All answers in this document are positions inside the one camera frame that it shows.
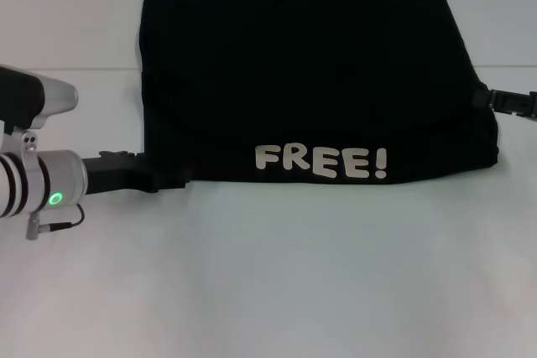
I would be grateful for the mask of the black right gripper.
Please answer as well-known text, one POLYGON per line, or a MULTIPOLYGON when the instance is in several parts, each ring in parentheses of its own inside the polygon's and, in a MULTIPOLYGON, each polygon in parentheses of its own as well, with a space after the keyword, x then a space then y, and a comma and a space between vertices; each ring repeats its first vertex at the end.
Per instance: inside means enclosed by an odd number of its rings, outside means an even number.
POLYGON ((477 89, 472 95, 472 107, 478 110, 492 109, 497 113, 535 120, 537 94, 535 91, 525 95, 508 91, 477 89))

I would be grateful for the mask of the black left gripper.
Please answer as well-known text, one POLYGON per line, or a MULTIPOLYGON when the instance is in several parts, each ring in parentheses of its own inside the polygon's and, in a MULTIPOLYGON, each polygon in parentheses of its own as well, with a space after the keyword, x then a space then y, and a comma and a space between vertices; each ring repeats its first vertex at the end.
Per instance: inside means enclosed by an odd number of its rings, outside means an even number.
POLYGON ((83 158, 87 172, 86 194, 121 189, 157 193, 162 189, 184 189, 191 180, 189 169, 158 169, 144 153, 101 151, 98 158, 83 158))

